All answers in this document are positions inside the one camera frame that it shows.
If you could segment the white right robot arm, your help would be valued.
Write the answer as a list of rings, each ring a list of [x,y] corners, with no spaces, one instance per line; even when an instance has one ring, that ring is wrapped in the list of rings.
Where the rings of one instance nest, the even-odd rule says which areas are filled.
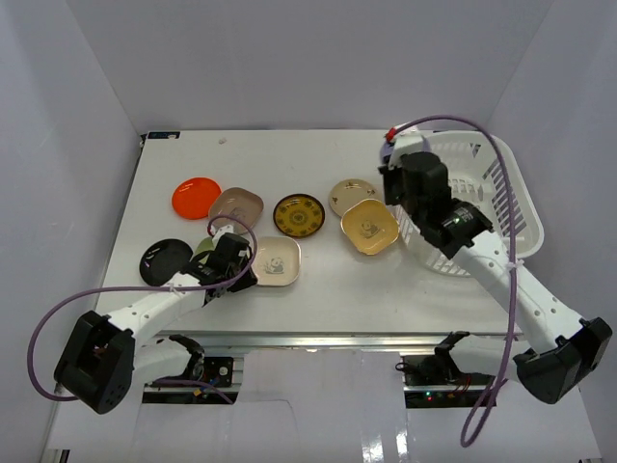
[[[434,349],[432,363],[446,384],[469,373],[501,370],[535,398],[554,404],[592,372],[612,337],[600,317],[585,319],[554,297],[522,264],[513,262],[491,221],[455,198],[448,170],[422,136],[386,141],[379,172],[388,205],[403,208],[431,247],[467,271],[523,332],[522,341],[453,332]]]

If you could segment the cream square panda plate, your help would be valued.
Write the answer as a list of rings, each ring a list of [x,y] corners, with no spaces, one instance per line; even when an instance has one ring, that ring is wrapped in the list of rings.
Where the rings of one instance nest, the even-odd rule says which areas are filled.
[[[300,245],[288,236],[263,236],[257,242],[252,269],[259,286],[293,284],[301,268]]]

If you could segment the green square panda plate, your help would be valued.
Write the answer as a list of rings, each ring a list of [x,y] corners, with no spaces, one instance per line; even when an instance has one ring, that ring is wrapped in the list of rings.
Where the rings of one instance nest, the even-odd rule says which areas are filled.
[[[192,261],[206,263],[209,255],[214,251],[215,244],[212,236],[204,238],[197,246]]]

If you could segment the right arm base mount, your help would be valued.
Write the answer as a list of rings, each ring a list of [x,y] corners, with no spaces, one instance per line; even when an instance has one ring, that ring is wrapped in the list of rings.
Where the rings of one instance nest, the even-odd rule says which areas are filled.
[[[439,363],[435,338],[415,338],[404,344],[395,369],[401,374],[407,410],[470,409],[492,377],[455,372]]]

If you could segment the gold square panda plate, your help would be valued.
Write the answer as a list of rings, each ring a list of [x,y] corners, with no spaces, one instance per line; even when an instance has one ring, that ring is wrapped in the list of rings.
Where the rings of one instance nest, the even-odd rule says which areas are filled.
[[[341,229],[362,254],[376,256],[385,251],[399,236],[399,225],[384,203],[363,200],[341,217]]]

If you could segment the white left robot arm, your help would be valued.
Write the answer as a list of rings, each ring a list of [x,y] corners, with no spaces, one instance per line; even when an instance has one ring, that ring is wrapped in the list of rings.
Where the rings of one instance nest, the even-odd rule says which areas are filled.
[[[183,335],[158,343],[150,339],[214,299],[254,286],[253,256],[247,239],[227,232],[212,251],[152,294],[107,314],[81,315],[54,370],[55,380],[99,415],[121,403],[137,373],[145,383],[198,384],[204,373],[198,342]]]

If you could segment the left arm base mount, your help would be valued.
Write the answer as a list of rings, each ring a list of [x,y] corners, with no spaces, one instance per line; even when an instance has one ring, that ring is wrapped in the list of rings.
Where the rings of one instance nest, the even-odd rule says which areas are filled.
[[[142,397],[144,404],[167,405],[231,405],[234,404],[242,379],[242,361],[236,366],[233,357],[206,357],[201,381],[214,387],[205,386],[148,387]]]

